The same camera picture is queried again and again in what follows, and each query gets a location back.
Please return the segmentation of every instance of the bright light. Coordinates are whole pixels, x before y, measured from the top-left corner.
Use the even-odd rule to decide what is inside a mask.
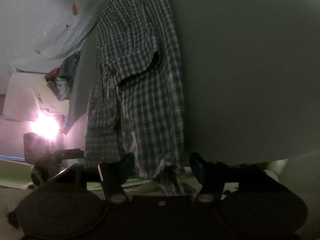
[[[31,122],[31,128],[34,133],[49,140],[54,140],[59,132],[59,124],[57,121],[43,113],[39,114],[39,118],[36,122]]]

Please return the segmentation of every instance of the plaid shirt sleeve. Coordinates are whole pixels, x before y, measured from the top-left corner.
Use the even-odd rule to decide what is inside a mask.
[[[99,74],[88,106],[85,164],[135,155],[141,178],[184,193],[181,61],[169,0],[109,0],[98,22]]]

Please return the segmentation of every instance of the round black disc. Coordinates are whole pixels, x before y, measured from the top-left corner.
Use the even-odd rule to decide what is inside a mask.
[[[47,239],[68,239],[96,225],[105,208],[92,192],[74,184],[54,183],[50,192],[37,190],[16,209],[26,234]]]
[[[231,227],[255,236],[292,234],[308,214],[305,203],[288,193],[233,193],[221,201],[219,210]]]

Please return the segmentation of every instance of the plaid garment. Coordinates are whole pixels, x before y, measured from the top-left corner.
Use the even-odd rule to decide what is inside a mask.
[[[136,172],[184,193],[181,61],[169,0],[110,0],[98,22],[85,164],[135,154]]]

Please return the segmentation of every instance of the red cloth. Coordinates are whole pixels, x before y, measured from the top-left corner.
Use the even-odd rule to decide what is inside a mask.
[[[59,67],[51,70],[47,75],[44,76],[44,79],[46,81],[54,79],[59,74],[59,70]]]

